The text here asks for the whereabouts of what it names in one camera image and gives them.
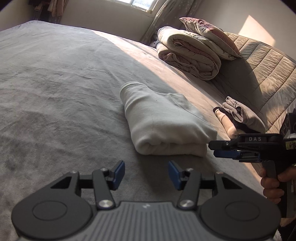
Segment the person's right hand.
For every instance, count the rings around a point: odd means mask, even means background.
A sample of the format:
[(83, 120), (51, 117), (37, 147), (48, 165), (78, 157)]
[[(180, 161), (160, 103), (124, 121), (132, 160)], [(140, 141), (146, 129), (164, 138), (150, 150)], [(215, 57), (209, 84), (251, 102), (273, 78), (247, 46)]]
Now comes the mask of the person's right hand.
[(286, 169), (278, 175), (277, 179), (268, 178), (264, 168), (260, 169), (259, 175), (261, 177), (260, 184), (264, 188), (263, 195), (274, 204), (278, 204), (285, 193), (282, 189), (280, 189), (280, 184), (295, 180), (296, 169), (295, 167)]

